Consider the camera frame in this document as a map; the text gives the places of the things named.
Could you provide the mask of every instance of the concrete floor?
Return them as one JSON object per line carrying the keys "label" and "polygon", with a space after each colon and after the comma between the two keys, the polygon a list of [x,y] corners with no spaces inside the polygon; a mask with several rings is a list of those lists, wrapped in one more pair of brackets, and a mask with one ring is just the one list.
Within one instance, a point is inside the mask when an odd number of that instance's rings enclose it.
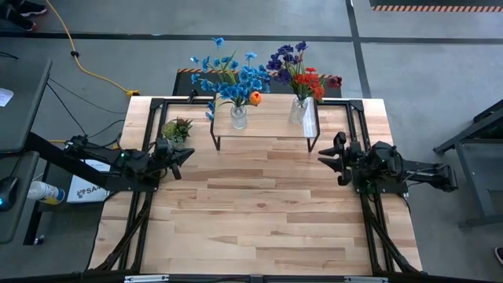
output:
{"label": "concrete floor", "polygon": [[[371,12],[369,1],[353,0],[360,36],[407,38],[503,38],[500,13],[391,13]],[[344,0],[53,0],[71,31],[169,35],[293,35],[351,36]],[[229,16],[222,17],[222,11]],[[261,15],[254,20],[242,20]],[[36,19],[40,31],[61,32],[49,13]],[[0,22],[0,31],[13,27]],[[188,58],[214,50],[212,42],[76,40],[83,64],[144,95],[169,95],[178,68],[192,67]],[[240,56],[254,50],[258,62],[283,42],[227,42],[224,52],[239,48]],[[321,73],[344,77],[343,96],[362,97],[362,88],[350,42],[309,42],[306,60]],[[114,111],[127,109],[127,97],[106,82],[81,73],[66,39],[0,39],[0,50],[21,58],[50,57],[51,77],[66,87]],[[395,144],[406,159],[442,161],[453,165],[461,189],[444,193],[415,186],[409,199],[424,270],[430,274],[503,281],[503,266],[493,248],[503,246],[503,226],[460,231],[457,223],[477,213],[467,192],[457,157],[439,159],[435,145],[469,125],[471,118],[503,95],[503,45],[362,44],[372,97],[383,98]],[[89,133],[95,133],[123,115],[83,105],[56,90]],[[120,131],[116,125],[97,136],[109,142]],[[34,132],[47,139],[66,139],[79,130],[46,91]],[[31,211],[26,206],[20,231]],[[21,239],[0,245],[0,278],[60,274],[86,267],[100,211],[46,214],[41,225],[47,241],[21,246]]]}

